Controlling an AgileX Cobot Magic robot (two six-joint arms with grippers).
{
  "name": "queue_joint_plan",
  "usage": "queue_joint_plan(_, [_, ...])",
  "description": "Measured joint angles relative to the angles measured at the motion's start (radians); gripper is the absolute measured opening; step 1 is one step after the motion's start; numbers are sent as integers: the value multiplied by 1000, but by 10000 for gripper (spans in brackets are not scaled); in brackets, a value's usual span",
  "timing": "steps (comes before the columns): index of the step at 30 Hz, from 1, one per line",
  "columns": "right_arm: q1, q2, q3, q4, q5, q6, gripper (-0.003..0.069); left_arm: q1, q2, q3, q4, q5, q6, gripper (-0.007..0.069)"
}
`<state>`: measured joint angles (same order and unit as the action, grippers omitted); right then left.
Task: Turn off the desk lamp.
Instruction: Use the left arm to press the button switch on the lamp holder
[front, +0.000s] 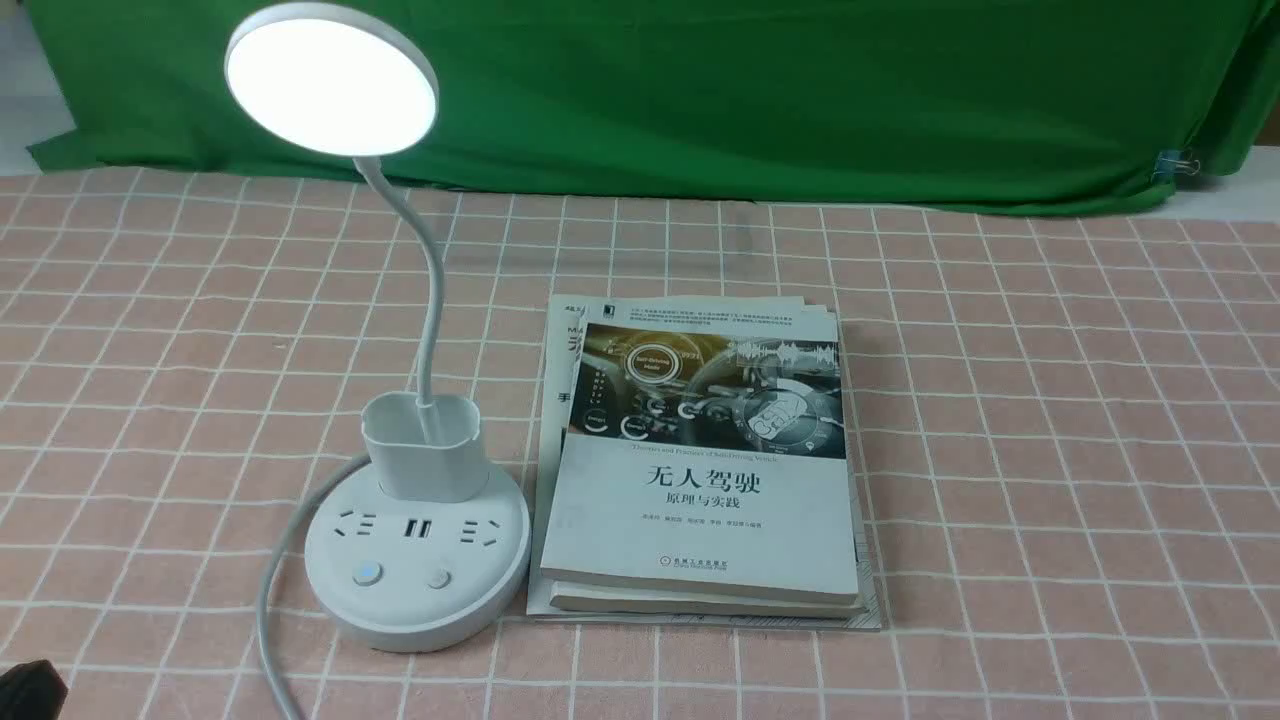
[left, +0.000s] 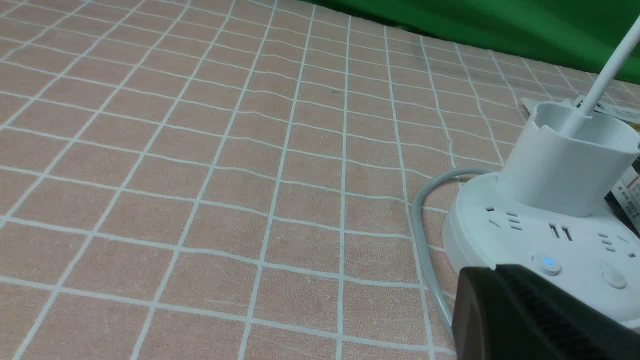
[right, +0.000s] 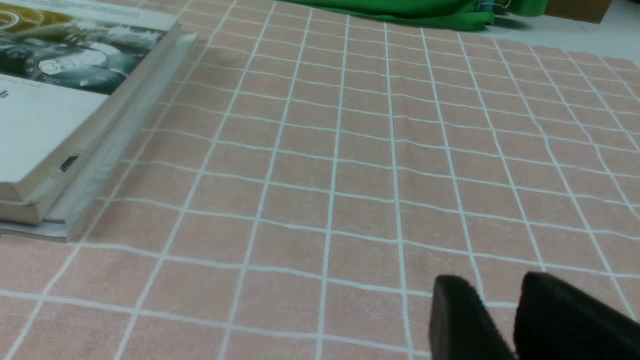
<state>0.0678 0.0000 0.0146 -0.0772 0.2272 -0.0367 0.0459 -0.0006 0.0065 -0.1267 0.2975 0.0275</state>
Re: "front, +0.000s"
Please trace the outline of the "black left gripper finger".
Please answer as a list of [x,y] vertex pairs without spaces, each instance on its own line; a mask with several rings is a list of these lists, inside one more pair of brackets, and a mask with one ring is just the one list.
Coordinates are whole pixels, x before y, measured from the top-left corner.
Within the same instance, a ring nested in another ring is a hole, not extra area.
[[59,719],[68,693],[49,660],[18,664],[1,676],[1,719]]

